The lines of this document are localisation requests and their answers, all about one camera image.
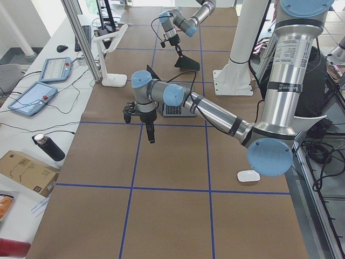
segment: table surface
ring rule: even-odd
[[[163,11],[126,9],[131,26],[107,55],[109,73],[130,78],[147,64],[162,80],[180,73],[175,50],[162,50],[149,26]],[[212,83],[237,22],[234,9],[216,9],[192,39],[181,35],[181,48],[201,63],[195,91],[253,121],[259,91],[216,96]],[[283,176],[238,182],[237,172],[250,169],[246,149],[199,117],[159,115],[149,144],[138,118],[123,122],[133,100],[129,81],[95,84],[27,258],[308,258]]]
[[[94,17],[91,16],[79,16],[79,18],[82,25],[91,25],[91,21],[94,19]],[[62,53],[58,53],[56,51],[56,47],[60,44],[67,45],[68,49]],[[94,43],[92,43],[91,49],[93,56],[96,58],[98,52]],[[41,53],[28,69],[27,73],[41,71],[46,58],[71,57],[73,60],[76,55],[77,53],[74,52],[74,33],[68,19],[66,19],[42,49]],[[83,113],[92,92],[94,82],[92,82],[93,78],[91,73],[87,71],[83,77],[74,84],[74,87],[78,90],[73,86],[70,86],[70,84],[80,77],[87,69],[88,67],[86,65],[79,65],[77,62],[74,62],[69,78],[64,82],[52,84],[61,92],[59,92],[49,102],[49,104],[58,107],[62,112],[68,112],[71,109],[70,113],[63,114],[54,107],[46,106],[33,117],[25,117],[13,111],[8,111],[7,106],[13,101],[11,98],[8,98],[0,108],[0,122],[31,131],[41,130],[55,125],[64,125],[70,122],[79,122],[81,114]],[[25,91],[39,79],[39,75],[40,74],[37,73],[26,77],[19,82],[14,91]],[[72,107],[72,104],[78,95],[78,91],[80,91],[78,100]],[[75,132],[77,128],[78,124],[72,123],[63,127],[55,127],[31,133],[22,129],[2,125],[0,127],[0,157],[6,154],[9,150],[22,151],[57,169],[61,169],[64,160],[60,162],[53,161],[33,143],[31,137],[37,133],[48,133],[55,130]],[[55,132],[49,136],[66,154],[68,153],[74,137],[73,134]],[[42,214],[34,217],[30,209],[37,205],[42,199],[44,199],[44,197],[12,181],[2,174],[0,174],[0,190],[11,191],[15,194],[15,202],[0,227],[0,237],[31,243],[41,221]]]

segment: white computer mouse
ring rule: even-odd
[[[245,170],[237,173],[240,182],[256,182],[260,180],[260,174],[254,170]]]

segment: laptop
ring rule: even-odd
[[[146,66],[146,70],[151,74],[153,79],[161,80],[159,76],[152,70],[152,68],[149,65]],[[189,89],[190,89],[190,85],[191,83],[189,85],[184,84],[184,86],[186,86]],[[170,105],[158,103],[157,110],[163,117],[195,117],[196,116],[195,114],[191,113],[187,108],[183,106],[170,106]]]

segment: cardboard box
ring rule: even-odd
[[[8,151],[0,159],[0,173],[47,197],[56,183],[59,171],[25,153]]]

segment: black computer mouse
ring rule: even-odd
[[[56,47],[56,51],[57,52],[63,52],[65,50],[67,50],[67,49],[68,49],[68,46],[66,46],[66,45],[59,45],[59,46]]]

